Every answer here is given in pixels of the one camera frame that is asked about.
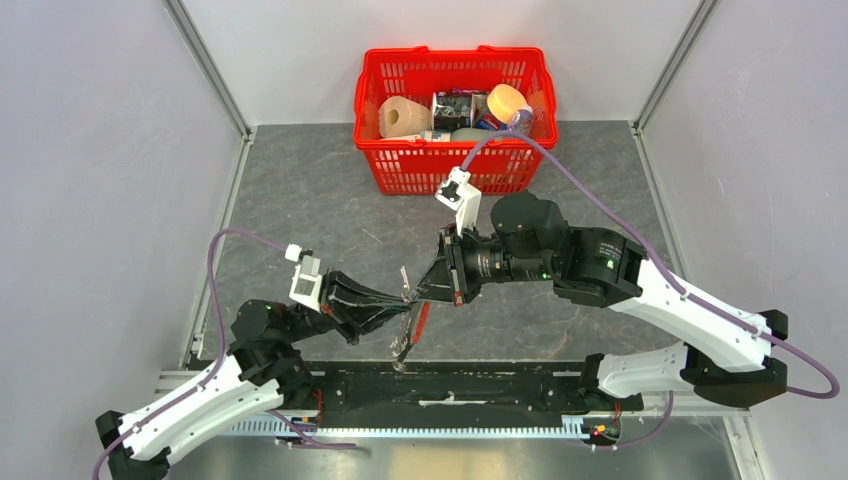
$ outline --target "plastic basket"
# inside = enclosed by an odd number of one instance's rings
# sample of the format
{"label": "plastic basket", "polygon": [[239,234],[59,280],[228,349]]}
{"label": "plastic basket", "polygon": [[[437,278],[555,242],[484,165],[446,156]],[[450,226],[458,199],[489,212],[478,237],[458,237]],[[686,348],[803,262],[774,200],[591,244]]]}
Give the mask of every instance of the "plastic basket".
{"label": "plastic basket", "polygon": [[[433,92],[490,90],[499,83],[524,94],[535,117],[530,136],[543,147],[553,148],[559,138],[556,97],[538,48],[430,51],[417,47],[366,52],[356,85],[353,141],[365,154],[380,191],[432,194],[474,147],[474,142],[381,140],[378,111],[388,97],[401,95],[429,107]],[[540,153],[520,140],[492,141],[471,164],[471,183],[488,194],[523,190],[541,159]]]}

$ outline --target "paper towel roll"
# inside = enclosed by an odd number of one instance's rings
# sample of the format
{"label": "paper towel roll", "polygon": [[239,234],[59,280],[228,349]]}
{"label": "paper towel roll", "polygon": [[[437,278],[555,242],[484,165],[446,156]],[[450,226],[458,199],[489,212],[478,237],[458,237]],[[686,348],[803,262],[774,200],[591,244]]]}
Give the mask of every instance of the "paper towel roll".
{"label": "paper towel roll", "polygon": [[380,135],[402,137],[430,127],[430,109],[403,97],[389,97],[380,106]]}

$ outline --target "red object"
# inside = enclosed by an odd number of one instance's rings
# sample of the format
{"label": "red object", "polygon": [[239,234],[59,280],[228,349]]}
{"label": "red object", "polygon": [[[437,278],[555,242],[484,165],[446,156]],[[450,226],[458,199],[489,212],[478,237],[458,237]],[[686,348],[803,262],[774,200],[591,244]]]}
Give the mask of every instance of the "red object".
{"label": "red object", "polygon": [[430,315],[430,302],[424,302],[421,306],[421,314],[418,315],[418,326],[415,328],[415,336],[412,337],[412,344],[418,343],[421,338],[421,333],[424,332],[424,325],[427,325],[427,316]]}
{"label": "red object", "polygon": [[[507,83],[533,107],[530,137],[551,149],[559,139],[556,97],[545,57],[538,48],[437,50],[427,47],[375,49],[365,53],[356,84],[353,142],[387,195],[433,194],[459,166],[475,142],[381,140],[379,109],[401,95],[430,107],[434,92],[452,88],[491,90]],[[515,139],[491,141],[471,164],[471,184],[483,193],[505,194],[527,188],[542,155]]]}

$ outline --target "yellow lid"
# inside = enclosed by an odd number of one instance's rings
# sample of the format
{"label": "yellow lid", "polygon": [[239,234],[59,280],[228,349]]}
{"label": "yellow lid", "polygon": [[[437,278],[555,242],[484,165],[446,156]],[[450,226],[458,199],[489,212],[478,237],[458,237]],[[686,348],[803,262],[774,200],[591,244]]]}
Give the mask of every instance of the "yellow lid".
{"label": "yellow lid", "polygon": [[500,120],[501,123],[507,124],[519,108],[527,105],[527,100],[518,90],[501,83],[489,92],[486,105],[489,106],[489,111],[495,118]]}

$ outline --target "white wall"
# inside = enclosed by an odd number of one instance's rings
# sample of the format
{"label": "white wall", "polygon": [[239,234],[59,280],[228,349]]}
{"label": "white wall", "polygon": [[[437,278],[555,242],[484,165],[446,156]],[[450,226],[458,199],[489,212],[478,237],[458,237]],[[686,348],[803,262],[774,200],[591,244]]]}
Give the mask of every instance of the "white wall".
{"label": "white wall", "polygon": [[[848,3],[725,1],[648,127],[691,280],[790,315],[790,341],[848,380]],[[779,352],[790,383],[825,390]],[[848,394],[754,409],[774,479],[845,478]]]}
{"label": "white wall", "polygon": [[0,3],[0,112],[0,478],[90,478],[178,361],[239,143],[160,1]]}
{"label": "white wall", "polygon": [[369,48],[538,46],[561,120],[630,120],[697,0],[184,0],[252,124],[352,122]]}

